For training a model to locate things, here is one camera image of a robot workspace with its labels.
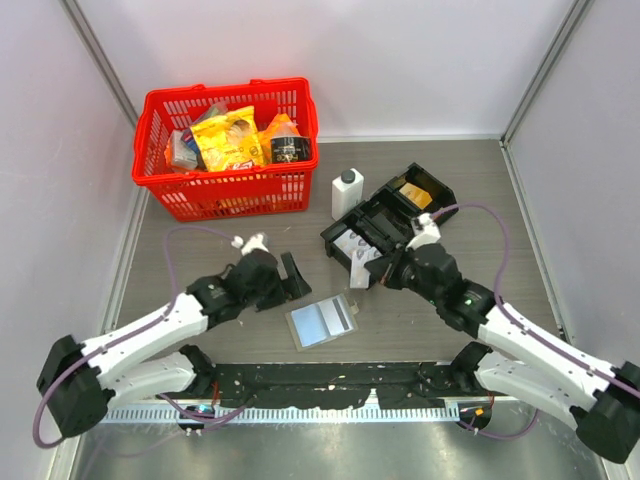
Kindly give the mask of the grey leather card holder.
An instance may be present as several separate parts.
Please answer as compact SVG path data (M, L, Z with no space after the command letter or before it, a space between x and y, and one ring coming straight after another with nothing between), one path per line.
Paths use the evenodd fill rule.
M358 330L356 322L356 316L359 313L358 305L356 303L351 303L344 294L339 295L343 295L350 306L352 316L356 324L356 330L341 336L330 337L325 330L320 316L318 308L318 303L320 301L295 309L287 313L285 318L291 330L295 347L298 351L314 348L321 344L325 344L345 335L354 333Z

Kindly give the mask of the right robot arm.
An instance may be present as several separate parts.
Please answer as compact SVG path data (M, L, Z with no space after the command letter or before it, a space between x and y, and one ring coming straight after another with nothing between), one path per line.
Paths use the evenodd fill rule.
M451 371L457 391L515 397L565 423L602 458L628 460L639 441L638 365L615 366L549 334L464 278L439 244L398 250L365 267L381 285L427 300L449 327L472 337Z

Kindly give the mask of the white patterned credit card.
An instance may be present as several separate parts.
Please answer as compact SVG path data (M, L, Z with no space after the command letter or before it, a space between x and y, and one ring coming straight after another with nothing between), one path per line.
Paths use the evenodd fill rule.
M357 249L351 255L350 288L368 289L370 284L370 272L365 264L370 259L370 249Z

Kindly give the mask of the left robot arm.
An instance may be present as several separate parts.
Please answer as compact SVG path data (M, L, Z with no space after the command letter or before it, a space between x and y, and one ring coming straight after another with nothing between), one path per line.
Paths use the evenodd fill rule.
M51 347L36 387L62 438L88 432L117 407L159 394L206 396L215 367L187 339L312 291L291 253L257 249L217 275L204 276L166 306L82 342L67 335Z

